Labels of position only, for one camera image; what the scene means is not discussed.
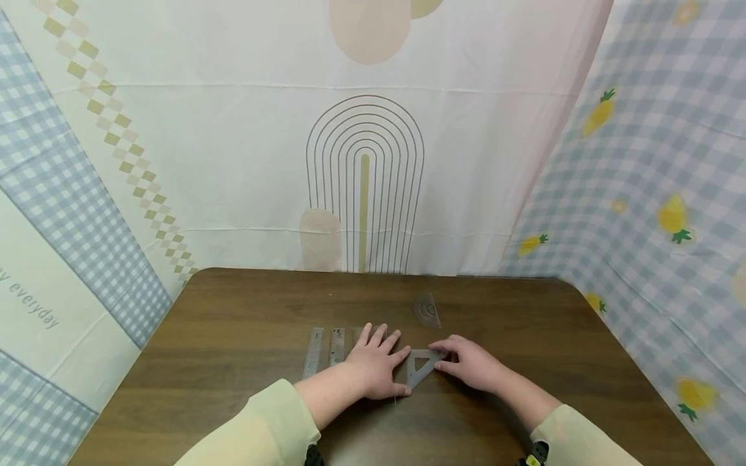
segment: metal ruler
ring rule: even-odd
[[[355,347],[357,340],[360,339],[360,335],[363,334],[362,327],[352,327],[352,347]]]
[[[319,361],[322,356],[322,339],[324,329],[314,327],[311,330],[311,338],[308,341],[308,351],[306,352],[306,365],[303,367],[303,378],[311,377],[319,370]]]
[[[345,329],[331,331],[331,349],[329,350],[329,367],[345,360]]]

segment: sleeve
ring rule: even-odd
[[[200,440],[176,466],[300,466],[321,438],[311,413],[287,380],[249,398],[233,419]]]
[[[570,406],[555,409],[531,433],[549,445],[546,466],[641,466],[604,431]]]

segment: ruler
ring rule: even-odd
[[[314,327],[311,330],[311,338],[308,341],[308,351],[306,352],[306,365],[303,367],[303,378],[311,377],[319,370],[319,361],[322,355],[322,338],[324,329]]]
[[[360,339],[360,335],[363,334],[362,327],[352,327],[352,347],[355,347],[357,340]]]
[[[435,363],[442,361],[447,356],[446,353],[431,350],[411,350],[407,357],[407,387],[414,390],[427,375],[435,368]],[[427,362],[420,368],[415,369],[416,359],[427,359]]]
[[[345,329],[338,328],[331,331],[331,349],[329,351],[329,367],[338,365],[345,360]]]

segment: pineapple print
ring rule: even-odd
[[[624,199],[614,199],[611,203],[611,211],[622,214],[627,211],[627,203],[624,202]]]
[[[606,303],[604,303],[603,300],[601,300],[600,297],[598,297],[595,293],[588,293],[586,295],[586,301],[588,301],[588,304],[591,305],[591,308],[593,308],[594,311],[596,311],[598,314],[606,314]]]
[[[686,0],[676,9],[674,13],[674,24],[677,26],[687,25],[694,21],[700,13],[698,0]]]
[[[612,98],[616,95],[615,89],[609,89],[601,96],[601,102],[591,112],[591,116],[586,120],[583,126],[583,137],[588,137],[600,128],[614,113],[614,101]]]
[[[678,194],[672,194],[658,210],[658,225],[663,231],[670,233],[671,241],[678,245],[693,240],[692,231],[688,230],[686,223],[684,200]]]
[[[718,391],[704,382],[694,379],[681,379],[677,384],[679,391],[679,410],[689,416],[690,421],[697,420],[697,412],[710,409],[715,404]]]
[[[539,245],[543,245],[547,241],[549,241],[549,236],[547,236],[546,233],[541,236],[530,236],[524,239],[521,242],[521,245],[518,246],[518,257],[525,256],[526,254],[536,249]]]

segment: brown tabletop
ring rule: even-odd
[[[441,330],[412,304],[432,292]],[[279,378],[301,378],[312,327],[367,321],[424,348],[457,333],[582,412],[644,465],[712,464],[583,297],[556,280],[210,269],[195,275],[73,456],[170,466]],[[336,465],[514,465],[524,436],[494,398],[442,374],[363,401],[319,443]]]

